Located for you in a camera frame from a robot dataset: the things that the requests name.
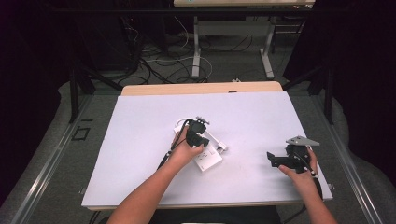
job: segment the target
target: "black handheld device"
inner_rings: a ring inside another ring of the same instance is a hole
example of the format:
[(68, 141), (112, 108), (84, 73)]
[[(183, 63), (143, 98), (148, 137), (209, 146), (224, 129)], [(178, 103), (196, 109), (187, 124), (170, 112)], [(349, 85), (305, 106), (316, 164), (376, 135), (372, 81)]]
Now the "black handheld device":
[(300, 174), (304, 172), (304, 168), (311, 161), (307, 150), (306, 146), (287, 145), (287, 157), (276, 157), (274, 154), (267, 152), (267, 158), (271, 161), (273, 167), (285, 165)]

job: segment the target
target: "table leg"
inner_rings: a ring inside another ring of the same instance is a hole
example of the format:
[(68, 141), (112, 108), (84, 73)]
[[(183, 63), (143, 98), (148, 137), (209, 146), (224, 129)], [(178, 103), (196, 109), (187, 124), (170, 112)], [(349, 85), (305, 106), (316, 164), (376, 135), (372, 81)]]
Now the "table leg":
[(271, 42), (274, 36), (275, 24), (276, 24), (276, 17), (272, 17), (270, 22), (270, 27), (268, 28), (268, 35), (265, 40), (264, 49), (260, 49), (260, 54), (262, 56), (262, 65), (264, 65), (264, 72), (266, 77), (270, 80), (275, 78), (274, 71), (272, 70), (272, 66), (270, 63), (270, 59), (268, 58), (268, 52), (269, 49), (271, 48)]
[(201, 49), (199, 48), (199, 27), (198, 18), (194, 17), (194, 59), (192, 62), (192, 78), (198, 78), (199, 76), (199, 63), (201, 57)]

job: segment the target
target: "metal frame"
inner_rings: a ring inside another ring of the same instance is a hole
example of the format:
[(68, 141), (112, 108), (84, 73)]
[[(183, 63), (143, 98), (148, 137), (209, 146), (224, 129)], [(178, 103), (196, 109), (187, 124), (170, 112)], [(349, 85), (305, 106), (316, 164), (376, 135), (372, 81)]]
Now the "metal frame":
[(78, 120), (84, 111), (88, 108), (89, 104), (92, 100), (92, 95), (86, 95), (81, 102), (80, 111), (73, 123), (70, 123), (64, 135), (61, 138), (58, 146), (53, 150), (52, 154), (49, 156), (49, 159), (44, 164), (40, 174), (38, 175), (35, 183), (30, 188), (29, 193), (26, 195), (23, 203), (15, 214), (14, 218), (11, 221), (11, 224), (22, 224), (28, 223), (30, 216), (33, 214), (35, 207), (37, 206), (41, 196), (47, 188), (47, 185), (52, 178), (56, 167), (62, 159), (62, 155), (64, 154), (65, 148), (67, 144), (70, 142), (70, 138), (72, 137), (72, 133), (77, 128)]
[(268, 79), (274, 79), (274, 73), (268, 58), (271, 40), (274, 35), (276, 17), (270, 21), (198, 21), (194, 17), (194, 60), (191, 77), (198, 78), (201, 49), (199, 47), (200, 35), (265, 35), (264, 48), (260, 49), (262, 64)]
[(366, 216), (367, 221), (373, 224), (383, 223), (381, 217), (379, 216), (379, 214), (375, 209), (375, 206), (373, 205), (370, 196), (367, 193), (366, 188), (364, 187), (363, 182), (361, 181), (361, 178), (359, 177), (355, 163), (350, 157), (347, 148), (345, 147), (342, 140), (338, 136), (334, 126), (329, 123), (329, 121), (327, 120), (326, 116), (323, 113), (320, 113), (320, 111), (322, 111), (322, 105), (323, 105), (323, 103), (320, 100), (320, 96), (317, 95), (311, 96), (311, 99), (315, 105), (315, 109), (320, 114), (323, 124), (326, 126), (332, 140), (336, 145), (335, 153), (338, 156), (341, 166), (344, 169), (344, 173), (346, 174), (346, 178), (348, 179), (349, 184), (356, 195), (356, 199), (361, 205), (361, 210)]

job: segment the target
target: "power strip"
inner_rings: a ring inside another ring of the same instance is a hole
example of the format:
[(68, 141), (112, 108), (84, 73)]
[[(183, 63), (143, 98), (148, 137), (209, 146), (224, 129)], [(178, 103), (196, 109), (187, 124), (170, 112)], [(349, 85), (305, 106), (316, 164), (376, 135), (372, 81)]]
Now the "power strip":
[(201, 154), (194, 158), (194, 161), (203, 172), (221, 162), (222, 157), (218, 151), (209, 144), (204, 148), (204, 151)]

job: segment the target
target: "forearm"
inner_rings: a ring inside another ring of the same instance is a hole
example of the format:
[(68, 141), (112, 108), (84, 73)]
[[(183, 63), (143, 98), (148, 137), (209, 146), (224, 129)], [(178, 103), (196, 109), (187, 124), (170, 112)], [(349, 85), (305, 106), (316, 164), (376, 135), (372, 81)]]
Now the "forearm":
[(122, 201), (107, 223), (149, 223), (167, 187), (180, 169), (167, 162)]
[(332, 216), (332, 213), (329, 211), (317, 193), (304, 195), (303, 200), (312, 224), (337, 223), (337, 221)]

